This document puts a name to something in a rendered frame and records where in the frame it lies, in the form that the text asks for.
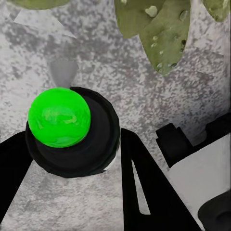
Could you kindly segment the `insectifuge atomizer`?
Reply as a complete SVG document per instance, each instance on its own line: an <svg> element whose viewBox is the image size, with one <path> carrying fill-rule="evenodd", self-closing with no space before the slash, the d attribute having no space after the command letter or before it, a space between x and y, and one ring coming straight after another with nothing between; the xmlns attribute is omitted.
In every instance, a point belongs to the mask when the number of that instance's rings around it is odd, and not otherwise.
<svg viewBox="0 0 231 231"><path fill-rule="evenodd" d="M80 68L68 56L47 62L56 88L32 102L26 122L26 144L36 163L48 173L67 178L106 172L120 144L119 117L100 93L72 87Z"/></svg>

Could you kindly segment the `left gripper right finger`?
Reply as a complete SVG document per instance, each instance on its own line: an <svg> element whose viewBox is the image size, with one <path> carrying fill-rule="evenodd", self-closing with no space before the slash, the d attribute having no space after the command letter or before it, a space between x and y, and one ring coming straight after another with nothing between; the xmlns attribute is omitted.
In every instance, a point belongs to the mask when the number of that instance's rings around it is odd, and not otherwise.
<svg viewBox="0 0 231 231"><path fill-rule="evenodd" d="M123 231L202 231L139 136L120 130ZM150 215L139 210L132 160Z"/></svg>

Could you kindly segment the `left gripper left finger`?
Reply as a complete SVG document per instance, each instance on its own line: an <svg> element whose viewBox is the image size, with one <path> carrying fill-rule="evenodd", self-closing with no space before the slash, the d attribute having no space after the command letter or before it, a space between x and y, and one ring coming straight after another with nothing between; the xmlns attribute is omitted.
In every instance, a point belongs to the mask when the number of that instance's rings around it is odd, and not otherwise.
<svg viewBox="0 0 231 231"><path fill-rule="evenodd" d="M22 131L0 143L0 224L33 161L25 136Z"/></svg>

